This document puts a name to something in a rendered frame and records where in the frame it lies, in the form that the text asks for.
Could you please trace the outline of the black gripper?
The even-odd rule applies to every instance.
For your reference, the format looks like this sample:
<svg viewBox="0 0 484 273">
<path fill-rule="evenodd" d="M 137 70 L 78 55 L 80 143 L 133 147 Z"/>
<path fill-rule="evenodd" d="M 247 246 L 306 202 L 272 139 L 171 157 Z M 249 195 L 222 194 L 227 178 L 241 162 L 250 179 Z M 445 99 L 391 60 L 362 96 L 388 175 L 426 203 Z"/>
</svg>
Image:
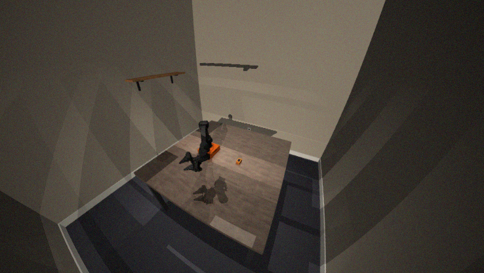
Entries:
<svg viewBox="0 0 484 273">
<path fill-rule="evenodd" d="M 190 154 L 190 152 L 186 152 L 186 155 L 185 155 L 184 159 L 183 159 L 183 160 L 181 160 L 181 161 L 179 162 L 179 164 L 184 163 L 184 162 L 188 162 L 188 163 L 189 163 L 189 161 L 191 161 L 191 163 L 192 163 L 193 161 L 197 161 L 197 160 L 199 160 L 199 161 L 200 161 L 199 163 L 201 163 L 201 162 L 202 162 L 202 160 L 201 160 L 201 158 L 200 158 L 200 156 L 199 156 L 199 155 L 197 155 L 196 157 L 192 157 L 192 155 Z M 184 171 L 187 171 L 187 170 L 192 170 L 192 171 L 195 171 L 195 170 L 193 169 L 193 163 L 192 163 L 191 165 L 187 166 L 187 167 L 184 169 Z M 195 171 L 195 172 L 196 172 L 196 171 Z"/>
</svg>

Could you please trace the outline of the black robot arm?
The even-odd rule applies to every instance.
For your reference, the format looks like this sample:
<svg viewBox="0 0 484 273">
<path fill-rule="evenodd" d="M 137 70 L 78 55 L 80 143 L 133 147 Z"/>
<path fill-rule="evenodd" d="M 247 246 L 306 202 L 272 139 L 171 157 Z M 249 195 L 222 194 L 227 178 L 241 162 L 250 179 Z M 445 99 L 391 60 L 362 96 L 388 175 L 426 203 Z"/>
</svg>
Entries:
<svg viewBox="0 0 484 273">
<path fill-rule="evenodd" d="M 209 132 L 208 132 L 208 128 L 209 128 L 208 120 L 200 121 L 198 124 L 199 124 L 199 128 L 201 130 L 201 144 L 200 144 L 198 154 L 199 154 L 202 162 L 204 162 L 204 161 L 211 158 L 208 155 L 208 152 L 210 152 L 210 150 L 211 150 L 212 138 L 211 138 L 211 136 L 209 135 Z M 200 167 L 201 163 L 199 163 L 199 162 L 200 162 L 199 160 L 192 162 L 193 163 L 193 169 L 195 171 L 198 171 L 198 172 L 203 170 Z"/>
</svg>

